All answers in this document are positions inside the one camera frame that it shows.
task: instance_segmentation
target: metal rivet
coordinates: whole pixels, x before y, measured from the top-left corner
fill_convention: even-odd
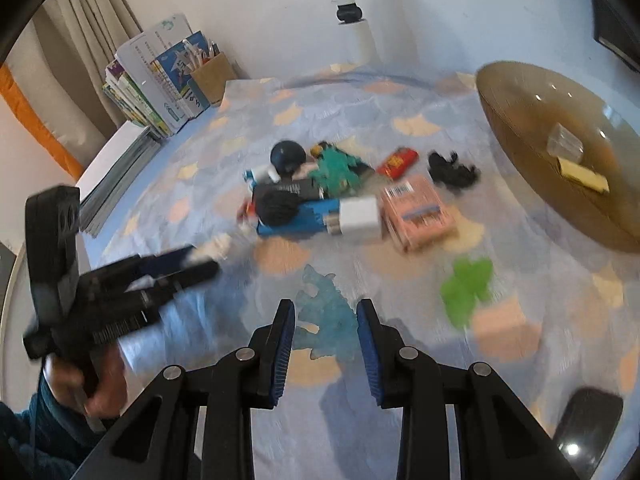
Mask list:
[[[180,370],[179,366],[168,366],[164,369],[164,372],[162,372],[162,376],[168,381],[177,379],[181,374],[182,370]]]
[[[236,350],[236,359],[238,359],[238,361],[248,361],[249,359],[253,359],[254,355],[255,352],[247,346]]]
[[[487,377],[491,373],[491,367],[487,363],[474,364],[474,372],[481,377]]]
[[[400,357],[410,361],[418,357],[418,351],[412,346],[404,346],[400,349]]]

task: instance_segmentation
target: black ball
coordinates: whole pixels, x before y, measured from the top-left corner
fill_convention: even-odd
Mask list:
[[[271,150],[271,163],[280,176],[291,176],[306,162],[306,151],[293,140],[281,140]]]

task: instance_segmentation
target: red snack wrapper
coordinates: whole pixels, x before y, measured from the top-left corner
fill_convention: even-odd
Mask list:
[[[396,180],[403,176],[404,172],[415,164],[419,157],[420,155],[415,150],[404,146],[400,147],[380,164],[376,172]]]

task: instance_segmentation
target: orange curtain stripe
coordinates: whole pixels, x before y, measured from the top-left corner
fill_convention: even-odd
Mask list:
[[[0,94],[11,108],[15,117],[38,143],[49,152],[49,155],[74,179],[78,180],[84,168],[47,130],[40,118],[33,111],[26,97],[14,81],[7,65],[0,66]]]

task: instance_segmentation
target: translucent brown bowl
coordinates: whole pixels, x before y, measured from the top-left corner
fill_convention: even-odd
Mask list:
[[[478,93],[501,147],[546,203],[603,246],[640,253],[640,138],[619,114],[575,81],[525,63],[481,68]],[[581,164],[607,177],[609,194],[560,175],[546,152],[556,123],[582,141]]]

